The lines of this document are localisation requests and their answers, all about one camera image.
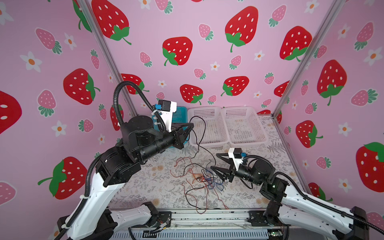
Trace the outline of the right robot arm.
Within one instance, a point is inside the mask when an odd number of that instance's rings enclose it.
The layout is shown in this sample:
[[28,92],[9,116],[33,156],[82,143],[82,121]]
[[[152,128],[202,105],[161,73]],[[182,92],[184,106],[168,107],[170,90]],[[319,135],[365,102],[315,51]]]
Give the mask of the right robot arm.
[[304,193],[289,175],[277,172],[265,158],[246,155],[237,148],[216,156],[229,164],[227,169],[211,167],[222,181],[238,178],[260,187],[262,196],[270,201],[264,212],[268,225],[296,226],[330,240],[368,240],[370,230],[384,232],[369,223],[367,213],[359,207],[343,208]]

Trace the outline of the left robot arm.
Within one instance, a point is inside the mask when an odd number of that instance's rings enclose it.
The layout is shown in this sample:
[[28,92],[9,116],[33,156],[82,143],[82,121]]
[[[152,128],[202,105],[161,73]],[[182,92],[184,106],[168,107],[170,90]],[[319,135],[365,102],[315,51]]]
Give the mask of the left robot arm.
[[114,233],[136,226],[156,227],[157,232],[166,226],[160,222],[159,211],[151,202],[125,211],[113,211],[108,206],[115,194],[150,158],[170,147],[183,149],[194,125],[173,123],[175,102],[161,101],[152,105],[147,99],[144,102],[152,116],[136,116],[125,122],[120,113],[119,96],[127,86],[132,86],[141,98],[145,97],[132,82],[123,81],[117,85],[113,107],[122,139],[91,163],[80,203],[71,215],[58,220],[57,239],[108,240]]

